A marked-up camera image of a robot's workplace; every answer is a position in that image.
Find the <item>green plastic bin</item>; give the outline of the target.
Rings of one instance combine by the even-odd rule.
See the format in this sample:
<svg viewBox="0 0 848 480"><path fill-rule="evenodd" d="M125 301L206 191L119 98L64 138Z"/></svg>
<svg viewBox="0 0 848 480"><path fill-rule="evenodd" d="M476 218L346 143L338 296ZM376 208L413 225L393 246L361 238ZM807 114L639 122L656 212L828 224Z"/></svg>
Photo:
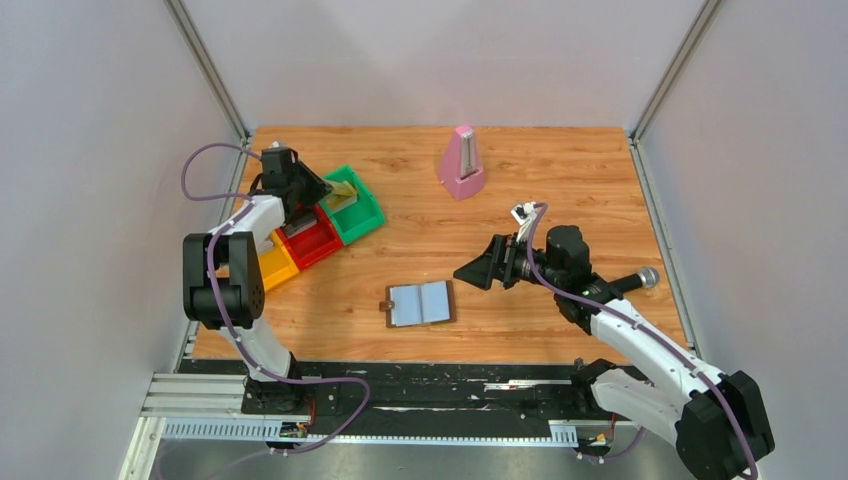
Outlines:
<svg viewBox="0 0 848 480"><path fill-rule="evenodd" d="M339 208L334 208L327 199L319 202L344 245L356 242L385 224L385 215L375 195L350 165L336 169L324 179L347 182L356 190L356 198Z"/></svg>

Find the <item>black mounting rail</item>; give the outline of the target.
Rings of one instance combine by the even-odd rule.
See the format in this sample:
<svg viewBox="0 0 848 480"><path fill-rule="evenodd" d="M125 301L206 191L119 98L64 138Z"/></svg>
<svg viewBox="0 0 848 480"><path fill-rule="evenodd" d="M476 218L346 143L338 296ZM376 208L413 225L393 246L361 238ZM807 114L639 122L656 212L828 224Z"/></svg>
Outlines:
<svg viewBox="0 0 848 480"><path fill-rule="evenodd" d="M237 360L153 377L141 413L168 439L576 448L633 423L590 404L568 364L303 361L301 386L252 381Z"/></svg>

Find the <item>red plastic bin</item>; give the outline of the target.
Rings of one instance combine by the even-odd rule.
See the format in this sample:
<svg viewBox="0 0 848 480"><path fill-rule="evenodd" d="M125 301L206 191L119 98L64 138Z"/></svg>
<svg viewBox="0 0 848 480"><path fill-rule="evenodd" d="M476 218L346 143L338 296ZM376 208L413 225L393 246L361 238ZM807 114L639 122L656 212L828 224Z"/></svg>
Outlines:
<svg viewBox="0 0 848 480"><path fill-rule="evenodd" d="M293 235L287 233L290 225L275 230L299 270L310 268L344 247L334 223L322 206L313 207L310 219L311 224Z"/></svg>

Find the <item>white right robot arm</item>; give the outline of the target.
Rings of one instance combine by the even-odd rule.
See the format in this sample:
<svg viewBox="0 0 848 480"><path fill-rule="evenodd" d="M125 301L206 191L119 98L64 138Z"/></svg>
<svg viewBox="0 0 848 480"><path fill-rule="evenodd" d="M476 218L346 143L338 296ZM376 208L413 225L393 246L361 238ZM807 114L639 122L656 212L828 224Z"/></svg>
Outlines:
<svg viewBox="0 0 848 480"><path fill-rule="evenodd" d="M549 287L560 314L625 355L634 377L597 359L571 377L584 403L622 415L672 445L697 479L734 479L753 473L775 450L761 390L743 371L727 374L671 341L626 299L648 287L639 272L612 282L594 272L590 249L573 225L551 228L542 249L518 233L495 235L484 252L454 271L481 290L520 281Z"/></svg>

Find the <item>gold card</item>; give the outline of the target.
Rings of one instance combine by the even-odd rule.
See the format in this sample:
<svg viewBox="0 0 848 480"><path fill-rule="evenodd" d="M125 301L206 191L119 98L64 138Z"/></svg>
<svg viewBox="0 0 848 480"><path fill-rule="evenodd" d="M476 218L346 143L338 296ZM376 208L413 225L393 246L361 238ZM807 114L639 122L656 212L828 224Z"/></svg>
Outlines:
<svg viewBox="0 0 848 480"><path fill-rule="evenodd" d="M350 198L357 196L357 190L353 185L351 185L347 181L336 182L336 181L327 181L327 185L330 187L330 191L327 196L337 196L343 198Z"/></svg>
<svg viewBox="0 0 848 480"><path fill-rule="evenodd" d="M356 197L343 198L337 196L327 196L324 199L324 204L326 205L328 211L330 213L340 212L350 206L353 206L358 201L358 194Z"/></svg>

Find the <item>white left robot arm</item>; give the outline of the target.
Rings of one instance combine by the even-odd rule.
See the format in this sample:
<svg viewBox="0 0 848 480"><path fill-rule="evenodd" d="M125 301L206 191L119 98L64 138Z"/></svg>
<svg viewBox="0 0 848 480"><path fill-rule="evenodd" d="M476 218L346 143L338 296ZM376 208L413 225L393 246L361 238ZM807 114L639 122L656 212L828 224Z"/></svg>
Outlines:
<svg viewBox="0 0 848 480"><path fill-rule="evenodd" d="M332 188L279 143L257 156L260 187L239 194L241 207L206 233L183 240L183 308L240 354L252 380L302 385L296 359L263 316L265 289L258 246L276 229L303 219Z"/></svg>

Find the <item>yellow plastic bin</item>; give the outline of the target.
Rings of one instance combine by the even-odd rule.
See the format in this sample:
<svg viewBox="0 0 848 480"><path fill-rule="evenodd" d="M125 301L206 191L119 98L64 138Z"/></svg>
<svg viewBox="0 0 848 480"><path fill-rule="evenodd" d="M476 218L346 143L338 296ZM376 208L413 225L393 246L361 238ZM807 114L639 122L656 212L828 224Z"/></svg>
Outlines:
<svg viewBox="0 0 848 480"><path fill-rule="evenodd" d="M259 265L266 293L300 273L277 231L272 231L260 244Z"/></svg>

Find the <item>pink metronome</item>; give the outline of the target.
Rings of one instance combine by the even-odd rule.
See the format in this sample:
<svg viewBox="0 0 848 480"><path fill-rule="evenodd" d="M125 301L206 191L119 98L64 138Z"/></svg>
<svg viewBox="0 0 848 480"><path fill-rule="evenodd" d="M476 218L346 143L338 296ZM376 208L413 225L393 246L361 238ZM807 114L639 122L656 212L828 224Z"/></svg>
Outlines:
<svg viewBox="0 0 848 480"><path fill-rule="evenodd" d="M471 125L456 127L437 170L437 178L456 200L466 200L485 185L476 132Z"/></svg>

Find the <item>black card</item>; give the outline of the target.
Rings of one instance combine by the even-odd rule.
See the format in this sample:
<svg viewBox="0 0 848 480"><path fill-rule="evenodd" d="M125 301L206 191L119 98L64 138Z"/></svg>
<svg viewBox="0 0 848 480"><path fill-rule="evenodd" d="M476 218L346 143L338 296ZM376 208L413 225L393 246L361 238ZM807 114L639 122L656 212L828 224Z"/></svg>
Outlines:
<svg viewBox="0 0 848 480"><path fill-rule="evenodd" d="M286 238L293 238L297 235L309 230L317 224L317 216L314 212L305 214L304 216L293 220L291 223L282 227L283 235Z"/></svg>

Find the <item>gold card in green bin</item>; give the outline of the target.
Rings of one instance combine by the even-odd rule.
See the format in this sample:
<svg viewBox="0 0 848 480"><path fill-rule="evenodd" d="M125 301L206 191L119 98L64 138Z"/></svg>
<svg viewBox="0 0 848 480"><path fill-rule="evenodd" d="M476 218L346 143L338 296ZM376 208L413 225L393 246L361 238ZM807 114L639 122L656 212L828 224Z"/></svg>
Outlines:
<svg viewBox="0 0 848 480"><path fill-rule="evenodd" d="M350 206L353 206L358 201L358 194L356 197L343 198L337 196L327 196L324 199L324 204L326 205L328 211L330 213L340 212Z"/></svg>

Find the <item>brown leather card holder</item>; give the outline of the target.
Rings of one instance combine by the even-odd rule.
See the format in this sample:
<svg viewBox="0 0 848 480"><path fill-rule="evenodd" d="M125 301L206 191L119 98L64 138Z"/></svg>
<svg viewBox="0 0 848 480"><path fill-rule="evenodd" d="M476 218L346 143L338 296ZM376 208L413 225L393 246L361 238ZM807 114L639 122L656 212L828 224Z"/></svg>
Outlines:
<svg viewBox="0 0 848 480"><path fill-rule="evenodd" d="M385 315L388 328L453 323L458 319L452 280L387 286L378 309Z"/></svg>

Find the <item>black microphone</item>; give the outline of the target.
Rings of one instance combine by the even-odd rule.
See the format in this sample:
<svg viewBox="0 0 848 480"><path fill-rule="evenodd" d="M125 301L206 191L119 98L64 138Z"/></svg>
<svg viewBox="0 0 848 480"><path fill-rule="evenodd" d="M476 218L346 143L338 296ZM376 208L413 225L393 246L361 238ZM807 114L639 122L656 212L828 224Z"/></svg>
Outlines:
<svg viewBox="0 0 848 480"><path fill-rule="evenodd" d="M660 280L661 275L656 268L644 266L639 268L633 274L611 281L610 285L612 288L615 288L617 291L625 294L642 288L654 288L659 284Z"/></svg>

